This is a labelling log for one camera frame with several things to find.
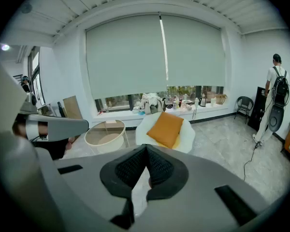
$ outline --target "orange pillow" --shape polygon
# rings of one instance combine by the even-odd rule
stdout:
[[[183,120],[183,118],[162,112],[147,135],[171,149],[178,137]]]

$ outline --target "round coffee table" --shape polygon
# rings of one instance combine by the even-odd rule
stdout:
[[[85,135],[85,142],[100,153],[108,153],[126,147],[123,134],[126,134],[125,123],[121,120],[108,120],[90,128]]]

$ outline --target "white pants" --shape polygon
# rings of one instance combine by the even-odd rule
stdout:
[[[270,131],[269,128],[267,128],[266,131],[264,132],[264,130],[265,130],[267,124],[268,124],[268,119],[269,119],[273,104],[274,104],[274,101],[272,100],[272,94],[269,93],[267,98],[266,98],[266,102],[265,102],[265,109],[266,108],[267,109],[266,109],[266,111],[264,113],[264,116],[262,117],[258,133],[256,134],[256,137],[255,137],[255,139],[257,141],[260,141],[260,140],[267,141],[273,134],[273,132]]]

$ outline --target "kettle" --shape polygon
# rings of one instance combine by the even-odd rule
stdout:
[[[206,98],[204,94],[202,95],[202,99],[199,100],[199,106],[206,106]]]

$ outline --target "white armchair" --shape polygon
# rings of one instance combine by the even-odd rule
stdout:
[[[155,113],[146,115],[140,125],[136,128],[135,132],[135,142],[137,145],[141,144],[151,144],[151,145],[159,145],[155,139],[148,136],[146,133],[154,126],[161,113]],[[191,124],[188,120],[184,119],[182,127],[179,132],[180,142],[179,145],[174,148],[175,150],[188,153],[192,150],[195,131],[191,127]]]

